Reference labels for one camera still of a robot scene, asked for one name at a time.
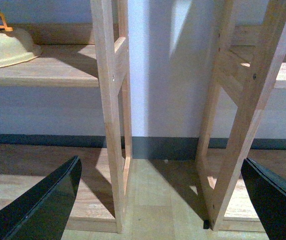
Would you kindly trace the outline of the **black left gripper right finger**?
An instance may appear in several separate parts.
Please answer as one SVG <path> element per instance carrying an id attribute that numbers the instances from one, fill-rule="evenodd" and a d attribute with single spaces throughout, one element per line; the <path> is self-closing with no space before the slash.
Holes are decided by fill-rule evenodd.
<path id="1" fill-rule="evenodd" d="M 241 175 L 256 214 L 270 240 L 286 240 L 286 179 L 246 158 Z"/>

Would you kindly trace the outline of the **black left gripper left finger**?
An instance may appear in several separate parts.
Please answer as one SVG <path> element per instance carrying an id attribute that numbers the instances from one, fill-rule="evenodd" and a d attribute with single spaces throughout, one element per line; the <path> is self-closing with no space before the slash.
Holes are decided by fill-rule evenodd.
<path id="1" fill-rule="evenodd" d="M 82 173 L 78 156 L 0 210 L 0 240 L 60 240 Z"/>

